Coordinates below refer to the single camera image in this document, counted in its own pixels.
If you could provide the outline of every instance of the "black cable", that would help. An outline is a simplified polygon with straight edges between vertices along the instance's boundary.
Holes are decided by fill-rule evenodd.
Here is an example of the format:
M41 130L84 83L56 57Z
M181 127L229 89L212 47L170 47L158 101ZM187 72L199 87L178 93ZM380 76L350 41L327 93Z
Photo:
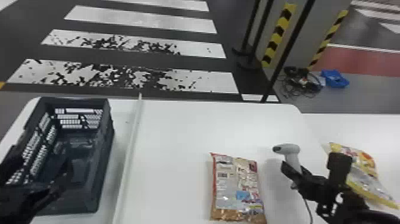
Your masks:
M312 73L308 73L308 76L311 76L312 78L314 78L316 80L316 82L318 83L318 86L320 86L320 88L322 88L322 84L320 82L320 80L313 75ZM300 96L304 96L307 98L314 98L317 93L319 93L319 91L312 91L310 89L304 88L302 85L299 84L299 86L295 86L293 85L293 83L296 83L295 79L298 78L298 76L288 76L285 75L283 79L277 79L278 81L280 81L282 83L281 87L280 87L280 93L286 98L290 98L290 99L295 99L297 97Z
M303 200L304 200L305 207L307 208L308 214L310 215L310 224L313 224L314 223L314 218L313 218L313 214L311 213L311 209L308 206L307 200L304 199L304 198L303 198Z

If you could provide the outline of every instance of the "floor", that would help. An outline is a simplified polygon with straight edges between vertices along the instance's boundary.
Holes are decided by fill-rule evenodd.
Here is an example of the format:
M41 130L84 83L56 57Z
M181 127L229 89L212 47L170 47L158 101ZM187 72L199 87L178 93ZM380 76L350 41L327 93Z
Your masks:
M230 50L246 27L235 14L252 7L240 0L9 3L3 91L251 101L267 84L261 69L237 69Z
M0 0L0 138L41 95L259 101L267 78L238 69L230 50L250 3ZM314 67L339 69L351 84L293 99L277 82L268 100L303 113L400 113L399 16L397 0L353 1Z
M400 6L381 2L352 1L314 71L400 77Z

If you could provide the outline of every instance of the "chip bag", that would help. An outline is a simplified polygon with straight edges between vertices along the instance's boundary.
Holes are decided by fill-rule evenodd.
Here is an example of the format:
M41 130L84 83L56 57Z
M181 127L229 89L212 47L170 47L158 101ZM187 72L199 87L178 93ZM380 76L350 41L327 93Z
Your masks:
M347 176L346 184L353 191L390 208L399 209L395 200L379 182L376 164L372 156L356 148L346 147L337 143L329 142L329 145L332 152L343 153L352 157L353 164Z
M257 162L211 153L211 220L267 223L258 190Z

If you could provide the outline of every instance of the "white table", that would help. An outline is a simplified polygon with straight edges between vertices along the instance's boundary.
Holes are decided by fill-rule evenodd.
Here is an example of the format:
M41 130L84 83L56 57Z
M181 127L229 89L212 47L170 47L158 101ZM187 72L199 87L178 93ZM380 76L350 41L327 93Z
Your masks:
M0 160L22 133L24 122L36 102L37 99L34 99L26 105L0 143ZM110 105L115 139L99 212L37 217L33 223L111 223L118 194L118 206L121 209L115 213L113 224L214 223L209 221L212 194L212 159L209 152L258 162L268 223L309 222L300 195L289 189L290 181L280 173L283 157L271 151L276 144L298 144L302 148L299 155L302 165L316 175L327 175L327 155L311 133L303 115L294 106L145 101L133 156L124 158L125 149L130 149L129 135L137 101L111 99ZM392 123L393 129L389 131L393 135L387 135L379 131L368 132L368 124L364 125L365 120L369 119L367 117L352 125L349 122L357 121L356 118L347 117L340 123L340 117L336 117L334 122L321 126L319 122L325 123L327 116L306 115L320 142L337 141L368 151L368 145L360 142L378 136L382 142L373 141L377 145L373 148L379 149L381 145L380 148L388 148L390 153L396 153L394 139L400 135L393 119L379 118L379 122L384 123L378 129L386 128L386 133L387 126ZM360 134L347 138L352 132L350 127L354 128L355 125L360 126ZM396 172L391 171L398 170L398 167L393 168L396 157L385 153L380 155L378 150L371 154L377 160L384 185L392 189L396 185L389 179L396 176ZM125 159L130 161L130 165L125 166L127 178L123 181L124 190L118 193ZM400 198L395 190L391 191L393 196ZM310 203L310 206L314 223L325 223L315 214L315 203Z
M137 134L114 224L220 223L209 221L210 152L258 162L269 224L309 222L301 196L280 173L283 157L274 145L298 144L301 163L327 175L327 155L292 105L145 101Z
M304 114L307 123L324 149L328 142L358 148L372 155L379 179L400 202L400 115L378 114ZM371 205L400 217L400 211Z
M17 142L22 134L23 126L38 100L38 98L34 98L26 104L4 136L0 143L0 161L4 159L8 149ZM112 99L110 106L115 135L98 212L95 214L41 216L34 218L32 224L109 224L112 222L124 167L125 152L126 148L129 148L129 136L132 132L136 101Z

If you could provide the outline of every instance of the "gray wall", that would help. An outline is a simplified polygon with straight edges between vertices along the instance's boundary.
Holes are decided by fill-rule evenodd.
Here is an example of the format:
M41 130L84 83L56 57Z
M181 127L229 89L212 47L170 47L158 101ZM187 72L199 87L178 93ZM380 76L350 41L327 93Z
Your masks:
M249 44L253 44L256 29L260 24L262 14L268 0L262 0L255 19L252 33L249 39ZM289 37L293 32L306 0L269 0L274 1L270 16L265 25L262 38L257 49L257 58L261 60L264 56L267 45L271 39L272 32L279 19L285 3L296 4L296 12L290 20L289 28L286 30L282 43L279 45L275 58L271 62L271 68L277 64L285 46L288 43ZM320 44L326 37L326 33L336 21L338 14L342 10L346 10L351 3L351 0L316 0L310 12L306 23L293 47L289 58L286 61L287 66L308 67L314 54L317 52Z

